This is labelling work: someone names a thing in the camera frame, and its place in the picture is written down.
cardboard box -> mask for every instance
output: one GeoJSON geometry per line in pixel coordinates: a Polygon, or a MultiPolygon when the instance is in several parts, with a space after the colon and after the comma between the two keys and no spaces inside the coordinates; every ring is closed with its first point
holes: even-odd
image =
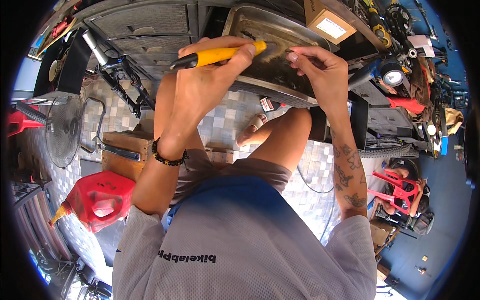
{"type": "Polygon", "coordinates": [[[392,226],[387,223],[382,223],[378,220],[373,220],[370,222],[370,230],[372,231],[372,240],[375,245],[383,246],[386,239],[392,231],[392,226]]]}
{"type": "Polygon", "coordinates": [[[335,45],[357,31],[352,25],[328,10],[319,0],[303,0],[303,2],[307,28],[335,45]]]}
{"type": "Polygon", "coordinates": [[[381,264],[377,265],[377,278],[381,281],[385,281],[388,275],[390,275],[390,270],[382,266],[381,264]]]}

metal tray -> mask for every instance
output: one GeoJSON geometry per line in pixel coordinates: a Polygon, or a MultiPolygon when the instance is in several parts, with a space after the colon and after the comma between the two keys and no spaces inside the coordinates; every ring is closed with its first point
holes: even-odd
{"type": "Polygon", "coordinates": [[[265,59],[256,58],[238,81],[271,89],[298,99],[296,107],[317,105],[307,76],[298,76],[285,58],[291,46],[321,46],[329,51],[332,45],[305,24],[260,6],[241,4],[230,10],[223,36],[238,36],[252,40],[276,42],[278,50],[265,59]]]}

red plastic chair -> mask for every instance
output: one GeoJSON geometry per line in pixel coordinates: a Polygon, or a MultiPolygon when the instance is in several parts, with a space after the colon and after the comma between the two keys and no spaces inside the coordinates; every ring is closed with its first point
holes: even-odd
{"type": "MultiPolygon", "coordinates": [[[[38,110],[38,107],[34,105],[30,105],[31,108],[38,110]]],[[[21,133],[27,128],[38,128],[38,127],[43,127],[42,123],[38,123],[36,121],[29,120],[26,115],[23,113],[17,111],[13,114],[10,114],[8,116],[8,123],[10,124],[18,124],[18,128],[13,131],[8,133],[8,137],[11,137],[12,135],[16,135],[17,133],[21,133]]]]}
{"type": "Polygon", "coordinates": [[[390,204],[395,207],[396,209],[398,209],[399,211],[401,211],[402,213],[408,215],[410,213],[410,206],[411,206],[411,202],[410,202],[410,199],[409,197],[410,196],[417,196],[417,193],[419,191],[419,188],[417,186],[417,182],[416,181],[413,181],[413,180],[410,180],[410,179],[405,179],[403,177],[400,177],[399,175],[395,174],[395,173],[392,173],[392,172],[388,172],[388,171],[385,171],[385,174],[387,175],[390,175],[394,178],[390,178],[384,174],[380,174],[380,173],[377,173],[377,172],[373,172],[372,175],[374,175],[375,177],[378,177],[390,184],[393,185],[393,187],[395,188],[394,191],[393,191],[393,195],[386,195],[384,193],[381,193],[381,192],[377,192],[377,191],[373,191],[373,190],[370,190],[368,189],[368,192],[372,195],[375,195],[377,197],[379,197],[380,199],[383,199],[383,200],[387,200],[390,202],[390,204]],[[413,191],[411,192],[406,192],[404,189],[403,189],[403,182],[408,182],[410,184],[413,184],[413,191]],[[403,209],[402,207],[399,207],[395,204],[395,198],[400,198],[402,200],[405,201],[405,203],[407,203],[407,209],[403,209]]]}

beaded bracelet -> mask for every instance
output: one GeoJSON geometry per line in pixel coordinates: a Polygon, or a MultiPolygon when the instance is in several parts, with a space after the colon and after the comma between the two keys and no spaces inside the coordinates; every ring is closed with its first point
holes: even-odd
{"type": "Polygon", "coordinates": [[[159,162],[161,162],[162,164],[164,164],[165,166],[169,166],[169,167],[178,167],[179,165],[185,163],[185,159],[188,159],[190,158],[187,154],[187,150],[185,150],[185,152],[183,152],[183,157],[181,159],[178,159],[178,160],[168,160],[168,159],[164,159],[163,157],[160,156],[160,154],[158,154],[158,152],[156,151],[156,145],[158,144],[158,141],[160,140],[160,138],[158,138],[156,141],[153,142],[152,144],[152,153],[153,153],[153,157],[155,157],[156,160],[158,160],[159,162]]]}

fingernail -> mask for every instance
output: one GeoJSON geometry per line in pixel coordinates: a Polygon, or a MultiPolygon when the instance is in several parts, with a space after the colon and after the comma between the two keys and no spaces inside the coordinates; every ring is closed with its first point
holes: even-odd
{"type": "Polygon", "coordinates": [[[255,53],[257,52],[257,48],[253,44],[248,44],[247,45],[247,50],[250,52],[252,56],[255,56],[255,53]]]}
{"type": "Polygon", "coordinates": [[[292,62],[296,62],[299,59],[298,54],[291,52],[287,55],[287,59],[292,62]]]}

